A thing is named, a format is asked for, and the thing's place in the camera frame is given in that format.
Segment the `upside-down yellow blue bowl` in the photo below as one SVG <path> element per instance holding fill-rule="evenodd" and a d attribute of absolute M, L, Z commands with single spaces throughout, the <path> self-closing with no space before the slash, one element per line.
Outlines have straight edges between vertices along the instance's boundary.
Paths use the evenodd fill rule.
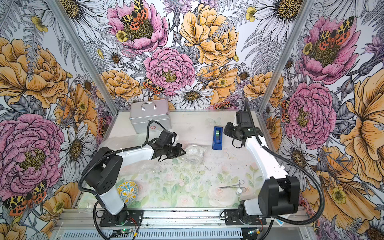
<path fill-rule="evenodd" d="M 138 195 L 138 185 L 132 181 L 126 181 L 117 187 L 120 198 L 126 205 L 132 204 Z"/>

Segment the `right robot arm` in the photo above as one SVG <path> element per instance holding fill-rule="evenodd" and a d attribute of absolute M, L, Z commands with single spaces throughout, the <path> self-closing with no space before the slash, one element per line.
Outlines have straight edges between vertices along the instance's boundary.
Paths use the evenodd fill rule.
<path fill-rule="evenodd" d="M 228 122 L 224 134 L 240 141 L 252 155 L 264 183 L 256 198 L 244 200 L 240 209 L 245 216 L 280 217 L 295 214 L 299 208 L 300 182 L 290 177 L 268 148 L 261 130 L 254 125 L 252 114 L 236 112 L 236 122 Z"/>

